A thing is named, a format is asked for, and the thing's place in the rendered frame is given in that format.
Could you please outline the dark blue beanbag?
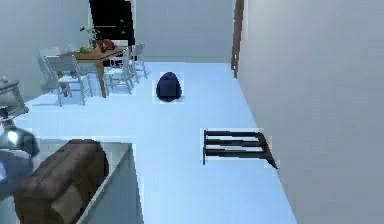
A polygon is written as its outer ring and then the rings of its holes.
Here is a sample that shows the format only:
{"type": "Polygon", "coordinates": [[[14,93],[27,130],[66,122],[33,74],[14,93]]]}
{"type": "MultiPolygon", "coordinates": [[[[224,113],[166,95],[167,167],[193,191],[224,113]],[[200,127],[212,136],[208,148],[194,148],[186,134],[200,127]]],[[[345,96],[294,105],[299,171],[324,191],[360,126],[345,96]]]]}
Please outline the dark blue beanbag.
{"type": "Polygon", "coordinates": [[[157,97],[164,102],[172,102],[182,95],[180,82],[173,72],[166,72],[159,79],[156,86],[157,97]]]}

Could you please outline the black slatted shoe rack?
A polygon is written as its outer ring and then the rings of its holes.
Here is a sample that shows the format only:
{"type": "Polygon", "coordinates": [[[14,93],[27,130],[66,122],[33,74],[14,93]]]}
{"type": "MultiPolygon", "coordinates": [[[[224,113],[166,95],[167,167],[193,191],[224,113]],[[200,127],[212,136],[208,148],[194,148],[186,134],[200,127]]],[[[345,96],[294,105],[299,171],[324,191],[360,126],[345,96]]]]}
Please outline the black slatted shoe rack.
{"type": "Polygon", "coordinates": [[[203,132],[202,163],[209,156],[223,158],[253,158],[278,166],[265,136],[255,131],[205,130],[203,132]]]}

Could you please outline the brown wooden door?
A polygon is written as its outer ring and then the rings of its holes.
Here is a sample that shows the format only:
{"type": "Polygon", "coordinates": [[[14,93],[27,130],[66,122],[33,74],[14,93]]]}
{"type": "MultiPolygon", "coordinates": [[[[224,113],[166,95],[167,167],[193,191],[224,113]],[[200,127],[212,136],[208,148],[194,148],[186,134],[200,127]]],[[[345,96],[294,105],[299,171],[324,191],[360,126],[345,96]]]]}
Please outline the brown wooden door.
{"type": "Polygon", "coordinates": [[[232,56],[231,56],[231,68],[234,72],[234,78],[237,78],[237,74],[238,74],[243,10],[244,10],[244,0],[235,0],[233,44],[232,44],[232,56]]]}

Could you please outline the wooden dining table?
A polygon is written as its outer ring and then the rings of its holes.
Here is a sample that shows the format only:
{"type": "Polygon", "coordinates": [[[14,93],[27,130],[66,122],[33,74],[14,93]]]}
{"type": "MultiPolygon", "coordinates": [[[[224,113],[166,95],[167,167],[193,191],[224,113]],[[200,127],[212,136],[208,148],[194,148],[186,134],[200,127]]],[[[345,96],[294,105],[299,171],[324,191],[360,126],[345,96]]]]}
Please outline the wooden dining table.
{"type": "Polygon", "coordinates": [[[83,54],[80,52],[70,51],[68,55],[74,55],[78,63],[93,63],[96,67],[96,76],[99,82],[101,95],[103,98],[107,97],[105,81],[104,81],[104,61],[107,61],[115,56],[121,55],[123,48],[115,48],[114,50],[106,50],[104,53],[91,52],[83,54]]]}

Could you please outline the red and orange fruit bowl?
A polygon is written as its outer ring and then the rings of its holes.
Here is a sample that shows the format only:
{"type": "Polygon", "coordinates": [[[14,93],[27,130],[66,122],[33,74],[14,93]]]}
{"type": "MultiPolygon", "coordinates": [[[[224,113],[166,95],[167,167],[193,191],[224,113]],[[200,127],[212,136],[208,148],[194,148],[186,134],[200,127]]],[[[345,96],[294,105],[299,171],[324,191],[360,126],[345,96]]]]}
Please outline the red and orange fruit bowl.
{"type": "Polygon", "coordinates": [[[96,52],[105,53],[107,50],[114,50],[115,44],[109,39],[94,40],[93,47],[96,52]]]}

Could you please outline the black doorway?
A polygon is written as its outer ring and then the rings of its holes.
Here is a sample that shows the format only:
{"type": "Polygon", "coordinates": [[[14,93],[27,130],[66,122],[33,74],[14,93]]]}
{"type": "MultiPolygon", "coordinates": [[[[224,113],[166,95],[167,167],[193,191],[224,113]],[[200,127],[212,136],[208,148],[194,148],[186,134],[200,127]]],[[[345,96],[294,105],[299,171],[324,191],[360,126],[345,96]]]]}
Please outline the black doorway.
{"type": "Polygon", "coordinates": [[[135,44],[130,0],[89,0],[93,25],[99,39],[135,44]]]}

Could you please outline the green house plant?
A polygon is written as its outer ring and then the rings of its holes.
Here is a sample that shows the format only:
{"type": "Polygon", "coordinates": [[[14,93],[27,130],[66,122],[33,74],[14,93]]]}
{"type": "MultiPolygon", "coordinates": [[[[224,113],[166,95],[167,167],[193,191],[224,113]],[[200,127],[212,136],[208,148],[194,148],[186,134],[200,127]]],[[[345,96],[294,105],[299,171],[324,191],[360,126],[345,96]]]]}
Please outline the green house plant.
{"type": "Polygon", "coordinates": [[[86,32],[89,36],[89,43],[96,52],[100,52],[103,43],[99,39],[99,31],[96,28],[81,27],[81,32],[86,32]]]}

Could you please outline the brown leather sofa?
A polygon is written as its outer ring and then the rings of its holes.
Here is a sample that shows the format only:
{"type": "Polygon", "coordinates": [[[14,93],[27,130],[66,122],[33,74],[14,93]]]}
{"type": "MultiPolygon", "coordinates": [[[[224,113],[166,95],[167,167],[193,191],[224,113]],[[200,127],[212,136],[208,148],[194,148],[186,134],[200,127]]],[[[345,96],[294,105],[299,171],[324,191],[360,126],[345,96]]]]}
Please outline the brown leather sofa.
{"type": "Polygon", "coordinates": [[[20,224],[76,224],[108,174],[98,141],[68,141],[14,191],[20,224]]]}

